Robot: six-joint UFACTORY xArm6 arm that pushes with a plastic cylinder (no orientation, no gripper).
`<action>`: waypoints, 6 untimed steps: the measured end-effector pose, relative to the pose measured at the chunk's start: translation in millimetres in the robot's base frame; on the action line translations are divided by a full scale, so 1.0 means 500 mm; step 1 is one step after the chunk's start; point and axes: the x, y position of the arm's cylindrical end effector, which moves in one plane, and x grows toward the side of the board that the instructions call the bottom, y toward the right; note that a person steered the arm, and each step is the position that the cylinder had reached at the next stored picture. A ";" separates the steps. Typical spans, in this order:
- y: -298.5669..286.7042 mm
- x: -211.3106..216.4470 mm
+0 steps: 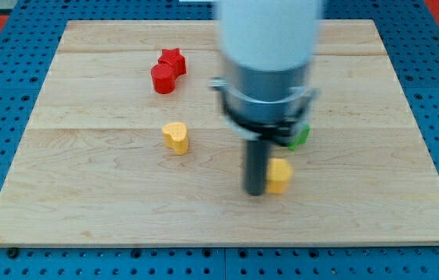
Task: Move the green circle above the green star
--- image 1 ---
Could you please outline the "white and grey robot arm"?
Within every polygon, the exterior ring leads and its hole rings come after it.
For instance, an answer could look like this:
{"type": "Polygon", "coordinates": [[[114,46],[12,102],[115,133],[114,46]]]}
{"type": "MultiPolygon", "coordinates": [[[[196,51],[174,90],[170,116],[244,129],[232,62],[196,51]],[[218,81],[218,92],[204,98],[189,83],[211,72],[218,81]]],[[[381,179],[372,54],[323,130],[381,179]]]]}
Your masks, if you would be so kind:
{"type": "Polygon", "coordinates": [[[321,0],[220,0],[215,4],[223,113],[248,141],[287,146],[308,123],[307,73],[321,0]]]}

